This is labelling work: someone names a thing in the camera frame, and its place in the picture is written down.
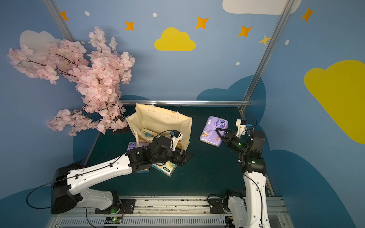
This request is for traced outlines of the white green elephant tissue pack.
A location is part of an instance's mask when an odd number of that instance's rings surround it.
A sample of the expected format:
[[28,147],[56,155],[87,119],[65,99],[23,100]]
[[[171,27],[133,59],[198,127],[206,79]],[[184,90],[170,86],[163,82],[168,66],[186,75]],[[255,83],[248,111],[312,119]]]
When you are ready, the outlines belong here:
[[165,174],[166,176],[171,177],[177,165],[170,161],[166,161],[163,163],[155,163],[152,165],[152,167]]

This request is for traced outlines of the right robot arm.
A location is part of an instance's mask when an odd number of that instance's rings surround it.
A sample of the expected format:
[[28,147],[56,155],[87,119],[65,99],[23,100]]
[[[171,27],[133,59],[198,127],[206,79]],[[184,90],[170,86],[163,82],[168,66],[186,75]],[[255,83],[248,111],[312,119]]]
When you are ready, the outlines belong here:
[[246,199],[237,194],[225,197],[225,205],[232,214],[236,228],[269,228],[270,221],[266,202],[266,163],[262,149],[266,135],[259,130],[250,130],[246,140],[235,131],[217,128],[222,142],[239,154],[239,164],[245,183]]

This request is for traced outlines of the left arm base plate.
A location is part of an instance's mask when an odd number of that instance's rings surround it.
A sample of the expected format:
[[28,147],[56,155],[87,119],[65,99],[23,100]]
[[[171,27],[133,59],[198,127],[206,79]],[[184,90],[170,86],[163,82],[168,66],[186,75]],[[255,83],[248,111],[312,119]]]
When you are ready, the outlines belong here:
[[135,208],[135,199],[120,199],[119,202],[113,203],[109,208],[105,210],[95,209],[95,214],[133,214]]

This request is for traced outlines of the cream canvas tote bag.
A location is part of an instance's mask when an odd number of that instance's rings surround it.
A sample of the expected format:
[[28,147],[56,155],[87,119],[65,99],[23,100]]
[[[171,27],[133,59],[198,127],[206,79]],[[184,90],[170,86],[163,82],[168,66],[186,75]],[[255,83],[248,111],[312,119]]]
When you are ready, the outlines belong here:
[[136,112],[126,120],[138,146],[151,143],[157,134],[167,135],[171,130],[177,130],[182,135],[177,144],[178,148],[187,150],[189,146],[193,119],[179,112],[153,105],[136,104]]

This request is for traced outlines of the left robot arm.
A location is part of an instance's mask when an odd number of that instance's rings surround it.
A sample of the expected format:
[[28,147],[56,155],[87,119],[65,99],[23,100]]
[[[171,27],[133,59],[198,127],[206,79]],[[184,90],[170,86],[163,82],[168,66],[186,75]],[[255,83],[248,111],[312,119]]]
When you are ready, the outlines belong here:
[[62,214],[75,207],[101,211],[119,207],[115,191],[95,191],[91,187],[118,176],[137,173],[156,163],[172,162],[184,166],[193,156],[183,149],[171,147],[171,139],[161,136],[147,146],[130,149],[115,159],[94,166],[83,168],[73,163],[57,169],[51,184],[51,214]]

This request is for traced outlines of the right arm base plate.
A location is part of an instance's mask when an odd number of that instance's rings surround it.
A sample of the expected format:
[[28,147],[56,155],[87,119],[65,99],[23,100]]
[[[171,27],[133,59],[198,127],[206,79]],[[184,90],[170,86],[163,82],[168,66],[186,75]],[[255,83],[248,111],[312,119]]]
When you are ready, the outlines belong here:
[[223,198],[220,197],[208,197],[207,202],[211,214],[226,214],[227,211],[223,205]]

